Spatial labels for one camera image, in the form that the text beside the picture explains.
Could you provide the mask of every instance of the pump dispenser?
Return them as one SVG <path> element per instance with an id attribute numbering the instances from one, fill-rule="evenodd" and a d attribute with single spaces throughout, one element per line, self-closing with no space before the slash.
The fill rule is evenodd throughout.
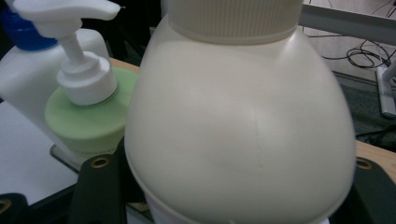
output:
<path id="1" fill-rule="evenodd" d="M 319 223 L 347 196 L 351 117 L 302 3 L 168 1 L 125 133 L 156 223 Z"/>
<path id="2" fill-rule="evenodd" d="M 17 0 L 14 6 L 41 35 L 56 38 L 67 56 L 57 76 L 61 88 L 46 105 L 49 127 L 73 151 L 77 165 L 113 152 L 123 137 L 136 74 L 112 70 L 106 58 L 82 51 L 75 31 L 80 18 L 112 20 L 120 6 L 106 0 Z"/>
<path id="3" fill-rule="evenodd" d="M 7 3 L 9 8 L 3 10 L 1 22 L 15 47 L 0 61 L 0 97 L 32 121 L 62 154 L 73 157 L 44 116 L 48 99 L 59 87 L 56 76 L 65 58 L 64 50 L 56 39 L 43 37 L 30 21 L 21 18 L 13 0 Z M 105 41 L 98 32 L 79 29 L 76 33 L 83 50 L 108 59 Z"/>

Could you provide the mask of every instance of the large cream plastic bottle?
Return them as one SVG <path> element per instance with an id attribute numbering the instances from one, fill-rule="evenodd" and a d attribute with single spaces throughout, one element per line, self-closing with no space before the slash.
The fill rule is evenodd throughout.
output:
<path id="1" fill-rule="evenodd" d="M 75 31 L 81 18 L 112 20 L 120 6 L 107 0 L 17 0 L 14 6 L 41 35 L 56 38 L 66 54 L 57 74 L 60 88 L 46 102 L 45 120 L 71 151 L 73 165 L 114 152 L 124 135 L 137 75 L 83 51 Z"/>
<path id="2" fill-rule="evenodd" d="M 134 89 L 129 165 L 156 223 L 319 223 L 355 167 L 302 0 L 169 0 Z"/>
<path id="3" fill-rule="evenodd" d="M 49 129 L 44 118 L 45 105 L 59 87 L 56 74 L 65 58 L 64 50 L 55 39 L 40 36 L 32 23 L 16 13 L 13 1 L 7 2 L 10 9 L 4 11 L 8 20 L 3 26 L 7 27 L 16 46 L 0 61 L 0 97 L 32 121 L 67 155 L 63 141 Z M 108 59 L 105 41 L 98 32 L 79 29 L 76 34 L 82 49 Z"/>

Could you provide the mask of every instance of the gray metal beam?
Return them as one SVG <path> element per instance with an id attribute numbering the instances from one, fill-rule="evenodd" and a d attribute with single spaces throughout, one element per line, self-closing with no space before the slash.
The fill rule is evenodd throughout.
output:
<path id="1" fill-rule="evenodd" d="M 396 21 L 387 18 L 304 5 L 299 25 L 396 46 Z"/>

